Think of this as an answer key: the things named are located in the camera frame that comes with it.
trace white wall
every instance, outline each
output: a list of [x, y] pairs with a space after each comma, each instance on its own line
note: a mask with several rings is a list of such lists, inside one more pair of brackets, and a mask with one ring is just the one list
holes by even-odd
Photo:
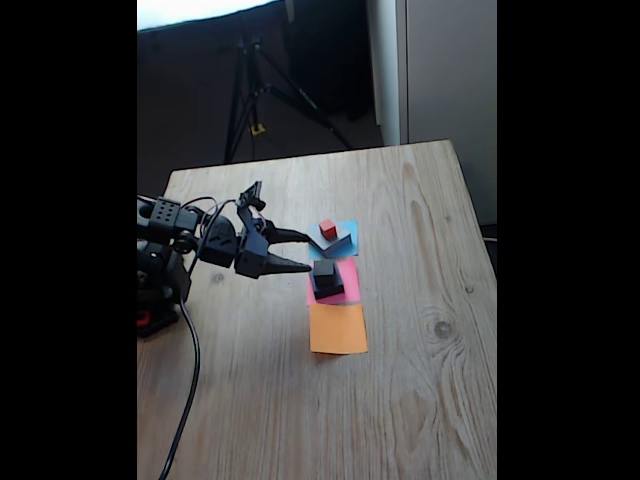
[[385, 145], [406, 143], [400, 122], [396, 9], [396, 0], [367, 0], [376, 121]]
[[450, 138], [478, 221], [496, 223], [497, 0], [406, 1], [409, 142]]

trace small cube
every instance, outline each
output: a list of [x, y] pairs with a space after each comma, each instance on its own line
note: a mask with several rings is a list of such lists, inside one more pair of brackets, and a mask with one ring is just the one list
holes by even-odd
[[311, 287], [313, 288], [313, 295], [316, 297], [316, 300], [320, 300], [321, 298], [330, 297], [332, 295], [338, 295], [340, 293], [344, 293], [344, 283], [342, 282], [342, 277], [340, 276], [340, 271], [335, 268], [335, 264], [333, 264], [334, 274], [330, 277], [331, 282], [328, 285], [320, 286], [316, 283], [315, 272], [309, 273], [309, 278], [311, 280]]
[[318, 287], [329, 287], [335, 283], [336, 264], [332, 260], [313, 262], [313, 278]]
[[327, 218], [324, 222], [320, 223], [320, 232], [322, 236], [327, 240], [333, 240], [338, 236], [338, 230], [336, 229], [336, 224], [331, 221], [331, 219]]

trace tripod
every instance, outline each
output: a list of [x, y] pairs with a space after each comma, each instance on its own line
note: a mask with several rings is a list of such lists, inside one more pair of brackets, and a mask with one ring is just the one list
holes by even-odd
[[[322, 127], [327, 128], [333, 133], [342, 144], [350, 150], [352, 147], [346, 138], [336, 129], [331, 121], [318, 109], [318, 106], [311, 100], [309, 95], [296, 85], [271, 59], [269, 55], [261, 47], [262, 41], [259, 38], [254, 38], [250, 44], [248, 44], [243, 38], [238, 44], [238, 63], [236, 65], [235, 78], [233, 83], [233, 97], [231, 100], [231, 113], [229, 114], [229, 126], [227, 129], [227, 142], [224, 150], [224, 163], [231, 163], [233, 156], [238, 149], [242, 134], [245, 130], [245, 123], [249, 125], [251, 129], [251, 135], [254, 137], [260, 135], [265, 131], [264, 126], [258, 121], [257, 102], [260, 95], [263, 93], [270, 93], [282, 103], [289, 105], [294, 110], [297, 110], [300, 114], [315, 121]], [[263, 83], [256, 63], [256, 54], [262, 55], [269, 65], [271, 65], [276, 72], [289, 84], [289, 86], [298, 95], [292, 97], [283, 92], [277, 87], [274, 87], [270, 83]], [[238, 110], [238, 101], [241, 99], [240, 86], [242, 84], [242, 74], [244, 67], [247, 69], [247, 78], [249, 82], [249, 94], [245, 99], [242, 99], [242, 111], [240, 113], [240, 119], [236, 122], [236, 113]]]

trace studio light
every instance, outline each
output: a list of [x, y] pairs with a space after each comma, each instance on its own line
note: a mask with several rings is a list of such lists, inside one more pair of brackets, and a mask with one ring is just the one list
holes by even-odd
[[137, 0], [138, 31], [221, 17], [276, 0]]

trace pink paper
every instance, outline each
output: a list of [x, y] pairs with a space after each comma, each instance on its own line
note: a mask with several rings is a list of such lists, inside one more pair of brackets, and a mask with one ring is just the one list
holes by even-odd
[[354, 258], [349, 257], [344, 260], [338, 260], [336, 265], [342, 277], [342, 283], [344, 283], [344, 293], [316, 300], [316, 297], [313, 295], [311, 279], [307, 275], [307, 305], [313, 305], [315, 303], [340, 305], [342, 303], [360, 302], [360, 282], [358, 281], [358, 269]]

